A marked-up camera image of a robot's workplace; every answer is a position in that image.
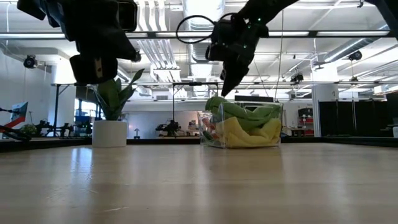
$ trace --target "red object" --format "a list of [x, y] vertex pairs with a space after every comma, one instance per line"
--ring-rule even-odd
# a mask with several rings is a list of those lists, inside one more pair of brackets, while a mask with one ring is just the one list
[[202, 122], [203, 122], [203, 124], [205, 124], [205, 126], [207, 128], [210, 128], [211, 130], [215, 130], [216, 129], [216, 126], [214, 124], [210, 123], [208, 118], [203, 118]]
[[20, 116], [19, 118], [15, 119], [14, 121], [11, 121], [10, 123], [4, 125], [7, 128], [13, 128], [15, 126], [17, 126], [18, 124], [21, 124], [22, 122], [25, 121], [25, 117], [24, 116]]
[[312, 124], [313, 123], [313, 118], [300, 118], [300, 123]]
[[313, 130], [305, 130], [304, 134], [311, 135], [314, 134]]
[[214, 139], [219, 139], [220, 138], [220, 137], [218, 137], [218, 134], [216, 134], [216, 133], [213, 133], [211, 135], [213, 136]]

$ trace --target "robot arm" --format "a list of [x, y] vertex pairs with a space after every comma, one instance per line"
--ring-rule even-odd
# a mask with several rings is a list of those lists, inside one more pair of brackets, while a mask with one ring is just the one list
[[[231, 20], [221, 19], [215, 24], [206, 58], [223, 62], [220, 75], [224, 80], [222, 96], [239, 85], [248, 73], [259, 39], [268, 37], [266, 24], [281, 10], [297, 1], [299, 0], [249, 0], [238, 13], [231, 16]], [[390, 29], [397, 35], [396, 0], [365, 1], [379, 9]]]
[[18, 0], [17, 8], [60, 27], [77, 51], [70, 59], [79, 84], [97, 84], [114, 78], [117, 58], [140, 61], [125, 32], [137, 27], [137, 4], [133, 0]]

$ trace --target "light fixture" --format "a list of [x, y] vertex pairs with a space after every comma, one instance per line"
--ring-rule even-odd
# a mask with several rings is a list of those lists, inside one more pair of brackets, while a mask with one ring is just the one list
[[305, 37], [309, 35], [309, 31], [269, 31], [269, 36], [270, 37], [291, 37], [291, 36], [300, 36], [300, 37]]
[[47, 34], [35, 34], [35, 33], [2, 33], [0, 39], [12, 39], [12, 40], [63, 40], [65, 35], [62, 33], [47, 33]]
[[131, 33], [126, 33], [127, 38], [145, 38], [148, 37], [148, 34], [146, 32], [131, 32]]
[[173, 83], [149, 83], [149, 82], [137, 82], [134, 83], [137, 86], [149, 85], [149, 86], [171, 86]]
[[[211, 35], [211, 32], [208, 31], [189, 31], [189, 32], [178, 32], [179, 37], [191, 37], [191, 38], [202, 38]], [[157, 37], [176, 37], [175, 32], [167, 31], [167, 32], [156, 32]]]
[[320, 31], [318, 32], [317, 36], [319, 37], [324, 37], [324, 36], [330, 36], [330, 37], [336, 37], [336, 36], [375, 36], [375, 37], [384, 37], [386, 36], [390, 31], [385, 31], [385, 30], [372, 30], [372, 31]]

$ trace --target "ceiling beam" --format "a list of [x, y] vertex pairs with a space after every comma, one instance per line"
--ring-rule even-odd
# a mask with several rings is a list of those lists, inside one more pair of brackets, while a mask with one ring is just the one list
[[[211, 32], [183, 31], [179, 32], [180, 39], [201, 39], [207, 37]], [[306, 38], [385, 38], [394, 37], [389, 30], [272, 30], [269, 31], [270, 39], [306, 39]], [[175, 31], [158, 32], [131, 32], [126, 33], [130, 40], [143, 39], [176, 39]], [[65, 35], [60, 32], [0, 32], [0, 40], [65, 40]]]

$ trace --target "exercise equipment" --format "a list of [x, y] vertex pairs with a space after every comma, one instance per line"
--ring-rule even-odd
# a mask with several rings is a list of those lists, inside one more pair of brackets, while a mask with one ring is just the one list
[[0, 108], [0, 111], [8, 112], [11, 114], [10, 122], [0, 125], [0, 133], [3, 135], [18, 140], [18, 141], [30, 141], [32, 138], [27, 134], [20, 132], [19, 130], [13, 129], [13, 127], [25, 121], [27, 113], [27, 102], [19, 103], [12, 106], [12, 110], [5, 110]]

